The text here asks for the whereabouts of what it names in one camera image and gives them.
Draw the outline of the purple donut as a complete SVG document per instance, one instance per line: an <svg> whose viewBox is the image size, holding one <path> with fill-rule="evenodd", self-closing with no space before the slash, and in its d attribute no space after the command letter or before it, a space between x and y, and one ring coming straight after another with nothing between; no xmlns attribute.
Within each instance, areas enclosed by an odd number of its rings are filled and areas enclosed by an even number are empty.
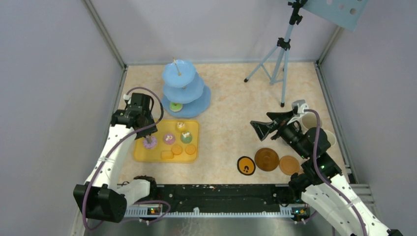
<svg viewBox="0 0 417 236"><path fill-rule="evenodd" d="M146 136L143 140L143 146L145 149L154 149L158 144L158 140L155 136Z"/></svg>

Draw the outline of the pink flower donut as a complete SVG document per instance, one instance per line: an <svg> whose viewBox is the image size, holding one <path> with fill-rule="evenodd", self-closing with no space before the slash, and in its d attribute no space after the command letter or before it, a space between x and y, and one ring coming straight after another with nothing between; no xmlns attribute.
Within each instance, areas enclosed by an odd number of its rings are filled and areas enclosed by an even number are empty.
<svg viewBox="0 0 417 236"><path fill-rule="evenodd" d="M173 133L166 133L163 136L163 142L167 145L173 145L176 142L176 137Z"/></svg>

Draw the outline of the yellow cupcake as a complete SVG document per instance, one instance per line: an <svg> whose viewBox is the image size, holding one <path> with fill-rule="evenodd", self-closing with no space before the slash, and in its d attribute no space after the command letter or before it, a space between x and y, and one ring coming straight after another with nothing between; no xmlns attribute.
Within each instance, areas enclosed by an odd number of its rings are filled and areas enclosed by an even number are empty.
<svg viewBox="0 0 417 236"><path fill-rule="evenodd" d="M183 130L185 130L186 129L186 124L185 124L185 122L183 122L183 121L181 121L181 122L177 122L177 124L176 124L176 130L178 131L178 132L182 132Z"/></svg>

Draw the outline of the green glazed donut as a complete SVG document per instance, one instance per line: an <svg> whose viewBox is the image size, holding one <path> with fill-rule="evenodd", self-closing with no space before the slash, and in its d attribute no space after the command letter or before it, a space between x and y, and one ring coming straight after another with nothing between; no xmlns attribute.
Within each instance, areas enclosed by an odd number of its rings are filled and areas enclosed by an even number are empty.
<svg viewBox="0 0 417 236"><path fill-rule="evenodd" d="M172 112L179 112L183 109L183 104L181 103L174 103L174 102L170 102L169 104L169 109Z"/></svg>

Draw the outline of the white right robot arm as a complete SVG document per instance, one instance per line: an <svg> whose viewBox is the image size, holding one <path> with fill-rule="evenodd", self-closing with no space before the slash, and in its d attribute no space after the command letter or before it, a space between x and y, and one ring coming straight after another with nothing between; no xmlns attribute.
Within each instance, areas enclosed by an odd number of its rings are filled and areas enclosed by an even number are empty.
<svg viewBox="0 0 417 236"><path fill-rule="evenodd" d="M367 207L344 177L341 169L327 154L330 147L320 124L306 133L295 126L294 112L268 112L270 122L251 121L261 141L282 138L307 160L303 173L293 174L288 195L295 203L307 203L342 236L400 236L398 229L383 224Z"/></svg>

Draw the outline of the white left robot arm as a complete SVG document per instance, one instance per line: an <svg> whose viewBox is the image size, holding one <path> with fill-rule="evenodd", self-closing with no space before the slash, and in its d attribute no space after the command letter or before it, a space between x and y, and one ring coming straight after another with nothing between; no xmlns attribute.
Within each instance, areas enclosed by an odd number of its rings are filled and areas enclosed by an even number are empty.
<svg viewBox="0 0 417 236"><path fill-rule="evenodd" d="M73 196L82 214L88 219L119 223L126 209L142 199L152 203L158 191L153 178L134 179L118 187L122 166L129 147L140 138L157 131L151 114L157 98L143 93L124 96L126 106L112 114L108 137L98 161L85 183L77 184Z"/></svg>

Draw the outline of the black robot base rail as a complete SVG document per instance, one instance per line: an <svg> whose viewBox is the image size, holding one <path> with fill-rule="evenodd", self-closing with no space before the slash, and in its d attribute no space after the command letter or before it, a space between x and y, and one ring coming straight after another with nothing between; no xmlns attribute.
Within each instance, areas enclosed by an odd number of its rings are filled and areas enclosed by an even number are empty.
<svg viewBox="0 0 417 236"><path fill-rule="evenodd" d="M197 200L256 200L262 204L303 204L287 184L158 184L140 201L164 200L172 206Z"/></svg>

